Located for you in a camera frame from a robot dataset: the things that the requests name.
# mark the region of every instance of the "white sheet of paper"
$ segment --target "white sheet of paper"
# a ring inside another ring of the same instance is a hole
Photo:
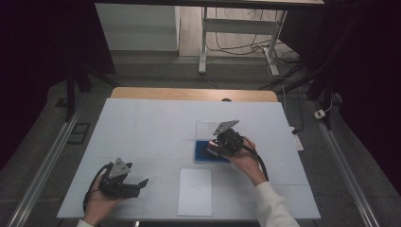
[[[178,200],[179,216],[212,216],[212,171],[181,169]]]

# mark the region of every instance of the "table leg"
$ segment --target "table leg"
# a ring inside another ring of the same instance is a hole
[[[269,64],[269,69],[271,71],[271,75],[273,77],[278,77],[280,74],[277,70],[277,66],[274,62],[274,58],[272,56],[275,44],[277,42],[278,39],[278,35],[280,34],[281,31],[281,27],[283,25],[284,22],[284,18],[286,17],[287,11],[281,11],[281,14],[278,18],[278,21],[276,23],[275,29],[273,34],[271,35],[271,41],[270,41],[270,45],[269,48],[265,48],[265,55],[266,55],[266,59],[268,60],[268,64]]]
[[[206,27],[207,27],[207,7],[203,8],[201,22],[201,44],[200,44],[200,68],[199,74],[206,73]]]

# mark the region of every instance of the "human hand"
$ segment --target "human hand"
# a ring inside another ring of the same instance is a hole
[[[93,226],[97,226],[100,221],[106,218],[118,203],[126,200],[126,198],[111,198],[103,195],[98,190],[101,177],[102,175],[96,179],[92,187],[92,193],[86,206],[85,216],[83,217],[83,221]]]
[[[256,151],[256,145],[248,137],[244,136],[244,146]],[[244,172],[254,186],[266,182],[266,177],[259,168],[259,163],[255,157],[246,149],[242,148],[239,152],[232,156],[224,156],[230,160],[239,170]]]

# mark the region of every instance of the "wooden edge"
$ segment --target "wooden edge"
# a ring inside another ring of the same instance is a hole
[[[114,88],[111,98],[198,100],[198,101],[221,101],[223,98],[229,98],[232,101],[244,101],[244,102],[278,101],[277,95],[272,91],[143,88],[143,87]]]

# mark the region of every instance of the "metal frame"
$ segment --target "metal frame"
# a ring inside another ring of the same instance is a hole
[[[95,0],[96,3],[154,5],[154,6],[182,6],[182,7],[210,7],[235,9],[274,9],[274,10],[325,10],[325,9],[354,9],[365,0],[330,2],[331,4],[289,3],[257,0]]]
[[[56,164],[65,143],[67,142],[68,136],[70,135],[75,123],[77,122],[80,113],[82,112],[83,106],[88,99],[88,94],[81,94],[78,99],[78,105],[75,113],[72,115],[69,122],[65,122],[53,143],[50,150],[47,152],[44,160],[41,163],[38,171],[36,172],[32,182],[26,190],[26,193],[21,198],[20,203],[15,209],[14,213],[9,220],[8,227],[24,226],[30,212],[35,205],[35,202],[39,198],[44,185],[47,182],[50,173]]]
[[[269,69],[274,77],[278,77],[277,66],[272,56],[275,44],[280,34],[284,19],[287,11],[280,11],[278,20],[273,21],[245,21],[245,20],[231,20],[231,19],[208,19],[207,7],[202,11],[202,34],[200,44],[200,65],[199,74],[206,73],[206,33],[219,32],[219,33],[235,33],[235,34],[258,34],[258,35],[271,35],[269,48],[264,48],[265,56],[269,64]]]
[[[313,112],[318,111],[318,104],[316,101],[310,102],[311,107],[313,108]],[[329,146],[333,158],[336,161],[337,167],[340,170],[342,178],[348,186],[348,190],[351,196],[354,198],[357,209],[360,212],[360,216],[362,217],[365,225],[368,227],[379,227],[377,218],[375,217],[375,213],[371,207],[371,204],[368,202],[365,193],[362,188],[357,183],[357,179],[354,176],[354,173],[349,166],[340,146],[337,142],[336,137],[334,136],[331,130],[328,130],[325,124],[322,121],[319,121],[319,127],[321,129],[322,135]]]

